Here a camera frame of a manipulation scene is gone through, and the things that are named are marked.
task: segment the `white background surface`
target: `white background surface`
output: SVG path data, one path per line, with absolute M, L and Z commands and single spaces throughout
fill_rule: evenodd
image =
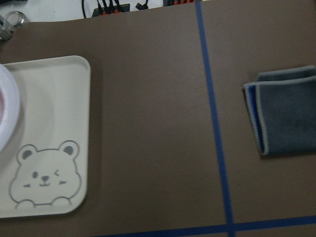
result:
M 120 4 L 130 4 L 131 11 L 138 11 L 135 7 L 146 0 L 120 0 Z M 149 0 L 148 7 L 161 7 L 163 0 Z M 97 0 L 84 0 L 85 13 L 91 17 L 93 10 L 98 8 Z M 22 11 L 30 21 L 67 21 L 83 18 L 81 0 L 28 0 L 9 1 L 0 4 L 0 15 L 3 17 L 10 11 Z

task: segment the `bear mouth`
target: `bear mouth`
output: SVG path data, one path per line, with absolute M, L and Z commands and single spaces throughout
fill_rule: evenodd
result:
M 41 187 L 46 187 L 46 186 L 49 186 L 50 185 L 50 183 L 44 183 L 44 184 L 39 184 Z

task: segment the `gray towel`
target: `gray towel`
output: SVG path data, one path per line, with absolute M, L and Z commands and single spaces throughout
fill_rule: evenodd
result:
M 261 154 L 316 151 L 315 66 L 259 73 L 244 91 Z

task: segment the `bear eye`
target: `bear eye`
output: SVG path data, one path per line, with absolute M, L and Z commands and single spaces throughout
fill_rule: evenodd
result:
M 36 171 L 34 171 L 33 174 L 32 174 L 32 177 L 33 177 L 34 179 L 36 179 L 36 178 L 38 177 L 38 175 L 39 175 L 39 174 L 38 174 Z

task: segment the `bear nose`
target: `bear nose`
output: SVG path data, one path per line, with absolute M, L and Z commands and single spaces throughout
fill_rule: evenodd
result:
M 49 176 L 42 176 L 41 179 L 45 182 L 49 179 Z

